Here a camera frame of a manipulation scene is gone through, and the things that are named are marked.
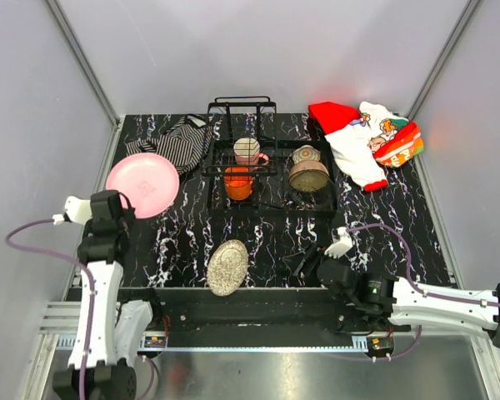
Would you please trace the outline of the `black metal dish rack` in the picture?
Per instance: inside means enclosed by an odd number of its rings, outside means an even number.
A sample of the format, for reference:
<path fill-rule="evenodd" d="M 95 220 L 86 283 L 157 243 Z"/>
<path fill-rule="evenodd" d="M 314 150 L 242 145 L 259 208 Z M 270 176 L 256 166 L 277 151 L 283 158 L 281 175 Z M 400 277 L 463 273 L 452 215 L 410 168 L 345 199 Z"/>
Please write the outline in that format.
<path fill-rule="evenodd" d="M 215 97 L 207 106 L 213 138 L 201 173 L 208 180 L 213 215 L 331 218 L 338 210 L 333 155 L 306 114 L 283 114 L 268 96 Z M 294 153 L 316 150 L 322 171 L 312 170 L 308 191 L 295 188 Z"/>

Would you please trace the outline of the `black white striped cloth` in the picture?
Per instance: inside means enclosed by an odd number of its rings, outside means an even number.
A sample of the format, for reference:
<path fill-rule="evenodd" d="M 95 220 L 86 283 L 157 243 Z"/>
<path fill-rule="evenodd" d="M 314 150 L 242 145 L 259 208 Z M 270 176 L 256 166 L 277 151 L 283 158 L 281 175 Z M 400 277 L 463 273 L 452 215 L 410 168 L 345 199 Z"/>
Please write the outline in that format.
<path fill-rule="evenodd" d="M 159 137 L 137 139 L 126 144 L 126 155 L 153 153 L 166 158 L 179 175 L 191 172 L 203 159 L 213 137 L 204 117 L 188 114 L 180 117 Z"/>

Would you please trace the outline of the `flower-shaped patterned dish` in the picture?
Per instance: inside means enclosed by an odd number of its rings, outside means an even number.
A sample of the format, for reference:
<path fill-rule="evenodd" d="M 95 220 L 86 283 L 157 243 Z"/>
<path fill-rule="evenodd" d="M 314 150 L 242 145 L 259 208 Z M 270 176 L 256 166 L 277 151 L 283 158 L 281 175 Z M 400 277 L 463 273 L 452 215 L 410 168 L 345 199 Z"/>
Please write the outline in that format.
<path fill-rule="evenodd" d="M 292 153 L 294 164 L 302 161 L 321 161 L 321 153 L 311 145 L 303 145 Z"/>

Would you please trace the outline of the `beige speckled bowl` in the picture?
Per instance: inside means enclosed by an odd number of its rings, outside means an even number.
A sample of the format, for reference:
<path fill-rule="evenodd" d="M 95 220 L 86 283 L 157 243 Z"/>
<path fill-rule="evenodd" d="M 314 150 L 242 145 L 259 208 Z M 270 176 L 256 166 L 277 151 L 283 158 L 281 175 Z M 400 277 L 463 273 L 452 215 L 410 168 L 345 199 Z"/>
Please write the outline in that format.
<path fill-rule="evenodd" d="M 312 193 L 328 184 L 329 172 L 319 161 L 303 160 L 295 163 L 289 172 L 289 184 L 295 190 Z"/>

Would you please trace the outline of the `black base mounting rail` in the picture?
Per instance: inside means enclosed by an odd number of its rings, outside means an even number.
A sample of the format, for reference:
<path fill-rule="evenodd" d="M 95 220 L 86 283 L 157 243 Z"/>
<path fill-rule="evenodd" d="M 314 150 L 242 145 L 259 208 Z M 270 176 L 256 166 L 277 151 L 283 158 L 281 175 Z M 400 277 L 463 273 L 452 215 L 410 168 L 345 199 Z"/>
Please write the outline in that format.
<path fill-rule="evenodd" d="M 390 327 L 325 288 L 243 288 L 218 297 L 205 288 L 129 287 L 117 298 L 158 300 L 155 326 L 168 327 L 170 348 L 331 348 Z"/>

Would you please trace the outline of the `pink ceramic mug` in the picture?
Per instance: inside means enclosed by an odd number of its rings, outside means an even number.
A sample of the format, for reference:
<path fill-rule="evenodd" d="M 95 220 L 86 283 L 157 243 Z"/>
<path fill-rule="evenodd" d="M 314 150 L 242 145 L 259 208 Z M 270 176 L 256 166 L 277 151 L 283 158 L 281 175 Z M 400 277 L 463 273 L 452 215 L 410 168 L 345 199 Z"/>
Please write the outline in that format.
<path fill-rule="evenodd" d="M 233 145 L 237 165 L 247 167 L 250 171 L 266 167 L 269 164 L 267 154 L 261 152 L 261 146 L 253 137 L 239 138 Z"/>

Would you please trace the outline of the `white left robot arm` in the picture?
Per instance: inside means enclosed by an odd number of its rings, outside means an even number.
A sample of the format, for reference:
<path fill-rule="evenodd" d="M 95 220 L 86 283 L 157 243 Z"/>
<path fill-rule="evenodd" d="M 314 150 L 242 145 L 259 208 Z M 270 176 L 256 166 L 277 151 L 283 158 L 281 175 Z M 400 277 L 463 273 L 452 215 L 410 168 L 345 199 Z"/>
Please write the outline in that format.
<path fill-rule="evenodd" d="M 134 210 L 123 193 L 106 190 L 88 200 L 69 197 L 65 217 L 83 225 L 77 248 L 82 298 L 67 369 L 54 374 L 52 389 L 61 399 L 134 399 L 140 340 L 163 321 L 153 302 L 118 304 Z"/>

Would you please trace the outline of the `white red cartoon garment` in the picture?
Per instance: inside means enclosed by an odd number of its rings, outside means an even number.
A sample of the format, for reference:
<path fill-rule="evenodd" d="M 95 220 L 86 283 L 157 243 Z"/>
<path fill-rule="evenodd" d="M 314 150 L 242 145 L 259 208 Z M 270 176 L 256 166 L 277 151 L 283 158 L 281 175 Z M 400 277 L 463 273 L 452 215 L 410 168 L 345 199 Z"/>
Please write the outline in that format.
<path fill-rule="evenodd" d="M 320 102 L 308 112 L 323 130 L 338 169 L 365 192 L 385 188 L 384 168 L 399 168 L 424 149 L 420 127 L 380 104 Z"/>

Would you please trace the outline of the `orange plastic cup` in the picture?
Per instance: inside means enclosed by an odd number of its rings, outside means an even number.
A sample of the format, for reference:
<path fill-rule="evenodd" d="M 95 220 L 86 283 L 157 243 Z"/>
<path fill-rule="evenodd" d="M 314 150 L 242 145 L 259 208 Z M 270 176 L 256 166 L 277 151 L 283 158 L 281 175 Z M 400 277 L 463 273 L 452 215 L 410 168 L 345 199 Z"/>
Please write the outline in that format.
<path fill-rule="evenodd" d="M 224 175 L 227 196 L 235 201 L 247 199 L 253 192 L 253 177 L 248 167 L 228 167 Z"/>

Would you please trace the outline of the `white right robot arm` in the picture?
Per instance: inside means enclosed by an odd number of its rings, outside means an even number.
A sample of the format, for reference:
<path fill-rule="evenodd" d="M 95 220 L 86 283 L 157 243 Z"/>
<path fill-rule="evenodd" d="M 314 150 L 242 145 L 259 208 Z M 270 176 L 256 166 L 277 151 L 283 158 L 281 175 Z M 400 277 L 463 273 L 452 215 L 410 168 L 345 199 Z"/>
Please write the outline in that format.
<path fill-rule="evenodd" d="M 487 338 L 500 349 L 500 283 L 493 290 L 460 290 L 386 273 L 356 272 L 313 244 L 282 258 L 296 278 L 316 278 L 339 306 L 340 333 L 374 333 L 431 326 Z"/>

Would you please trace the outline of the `pink round plate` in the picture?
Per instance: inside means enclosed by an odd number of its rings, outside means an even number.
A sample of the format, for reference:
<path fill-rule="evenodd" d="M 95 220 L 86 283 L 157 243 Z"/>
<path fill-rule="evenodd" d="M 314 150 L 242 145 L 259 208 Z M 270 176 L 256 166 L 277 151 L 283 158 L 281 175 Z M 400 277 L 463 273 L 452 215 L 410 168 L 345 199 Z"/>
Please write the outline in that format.
<path fill-rule="evenodd" d="M 165 158 L 154 153 L 125 157 L 108 174 L 105 188 L 123 193 L 135 208 L 138 219 L 166 211 L 179 191 L 179 175 Z"/>

